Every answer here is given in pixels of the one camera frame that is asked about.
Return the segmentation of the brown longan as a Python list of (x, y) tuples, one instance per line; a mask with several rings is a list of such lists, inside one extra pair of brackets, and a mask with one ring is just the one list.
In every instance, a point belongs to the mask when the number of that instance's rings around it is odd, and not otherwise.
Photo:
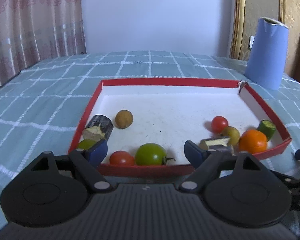
[(115, 116), (115, 123), (118, 128), (125, 129), (133, 123), (133, 115), (128, 110), (121, 110)]
[(236, 146), (240, 139), (240, 133), (239, 133), (238, 129), (236, 129), (232, 126), (225, 127), (222, 130), (221, 135), (229, 137), (230, 140), (228, 142), (228, 145), (232, 145), (232, 146)]

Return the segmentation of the green cucumber piece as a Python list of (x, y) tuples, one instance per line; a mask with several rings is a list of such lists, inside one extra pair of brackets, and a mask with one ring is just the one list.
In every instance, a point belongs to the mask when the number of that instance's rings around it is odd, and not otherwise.
[(257, 130), (262, 132), (267, 137), (267, 141), (269, 141), (276, 132), (276, 126), (269, 120), (262, 120), (260, 121)]

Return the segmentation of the red cherry tomato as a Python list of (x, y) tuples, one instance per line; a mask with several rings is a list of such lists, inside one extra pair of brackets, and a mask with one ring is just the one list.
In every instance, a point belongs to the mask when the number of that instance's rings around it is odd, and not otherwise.
[(222, 130), (228, 126), (229, 123), (223, 116), (215, 116), (211, 121), (211, 129), (214, 133), (221, 133)]
[(133, 166), (135, 164), (134, 157), (126, 151), (116, 151), (109, 158), (111, 165)]

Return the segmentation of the gold wall moulding frame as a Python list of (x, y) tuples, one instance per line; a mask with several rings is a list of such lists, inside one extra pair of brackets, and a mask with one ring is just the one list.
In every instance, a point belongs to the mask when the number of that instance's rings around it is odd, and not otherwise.
[(264, 16), (285, 23), (285, 0), (234, 0), (231, 58), (248, 60), (250, 38), (256, 33), (258, 19)]

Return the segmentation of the dark sugarcane piece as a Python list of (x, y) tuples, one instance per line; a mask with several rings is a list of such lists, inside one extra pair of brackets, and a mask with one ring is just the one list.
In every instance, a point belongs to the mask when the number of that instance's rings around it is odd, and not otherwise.
[(220, 152), (234, 154), (234, 148), (229, 144), (229, 141), (229, 136), (203, 139), (200, 141), (199, 147), (203, 150), (215, 149)]
[(83, 130), (82, 137), (93, 141), (102, 139), (108, 141), (113, 129), (114, 125), (108, 117), (104, 115), (95, 115)]

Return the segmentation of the pink patterned curtain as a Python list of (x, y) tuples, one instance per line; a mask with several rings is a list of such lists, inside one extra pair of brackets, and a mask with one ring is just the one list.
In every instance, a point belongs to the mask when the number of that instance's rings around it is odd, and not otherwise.
[(0, 0), (0, 87), (39, 61), (85, 52), (81, 0)]

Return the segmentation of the blue electric kettle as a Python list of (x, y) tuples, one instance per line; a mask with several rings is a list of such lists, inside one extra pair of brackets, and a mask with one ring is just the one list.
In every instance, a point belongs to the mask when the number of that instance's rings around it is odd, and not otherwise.
[(244, 75), (266, 89), (278, 90), (285, 70), (289, 28), (272, 18), (258, 19)]

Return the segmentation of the white wall switch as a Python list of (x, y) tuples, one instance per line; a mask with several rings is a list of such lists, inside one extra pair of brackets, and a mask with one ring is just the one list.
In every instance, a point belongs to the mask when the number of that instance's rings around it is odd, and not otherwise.
[(249, 37), (248, 49), (251, 50), (254, 42), (254, 36)]

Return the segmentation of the teal checked bed cover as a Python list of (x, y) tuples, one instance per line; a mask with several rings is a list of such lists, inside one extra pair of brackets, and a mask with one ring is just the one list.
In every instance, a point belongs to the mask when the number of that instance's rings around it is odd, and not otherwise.
[[(165, 51), (127, 51), (46, 59), (0, 89), (0, 194), (45, 150), (66, 154), (102, 79), (199, 77), (244, 79), (245, 61)], [(0, 229), (6, 219), (0, 208)]]

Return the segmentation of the orange mandarin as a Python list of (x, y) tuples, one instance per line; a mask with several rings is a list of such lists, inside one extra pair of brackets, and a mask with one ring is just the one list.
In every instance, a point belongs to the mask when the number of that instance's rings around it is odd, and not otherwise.
[(251, 154), (267, 150), (267, 137), (260, 131), (252, 129), (244, 132), (239, 139), (238, 149)]

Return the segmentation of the green tomato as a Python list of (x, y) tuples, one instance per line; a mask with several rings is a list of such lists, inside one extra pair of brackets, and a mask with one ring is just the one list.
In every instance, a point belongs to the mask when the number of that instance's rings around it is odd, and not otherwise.
[(78, 143), (76, 148), (88, 150), (89, 148), (93, 147), (95, 144), (96, 144), (96, 141), (94, 141), (92, 139), (84, 139)]
[(168, 157), (166, 150), (155, 143), (141, 145), (134, 157), (135, 164), (139, 166), (166, 165), (168, 161), (175, 159)]

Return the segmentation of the red cardboard tray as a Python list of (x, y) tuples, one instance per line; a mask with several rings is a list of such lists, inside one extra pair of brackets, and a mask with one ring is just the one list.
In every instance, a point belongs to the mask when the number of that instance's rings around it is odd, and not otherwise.
[(114, 120), (121, 110), (133, 115), (125, 129), (114, 128), (108, 151), (135, 153), (139, 146), (153, 142), (173, 157), (164, 166), (110, 165), (105, 160), (99, 171), (106, 176), (169, 177), (182, 176), (193, 168), (184, 155), (187, 140), (199, 143), (213, 136), (210, 122), (223, 116), (241, 133), (270, 120), (276, 132), (267, 149), (257, 153), (263, 160), (284, 152), (292, 138), (284, 124), (251, 85), (244, 81), (197, 78), (133, 78), (102, 80), (79, 121), (70, 149), (82, 140), (82, 132), (91, 118), (104, 115)]

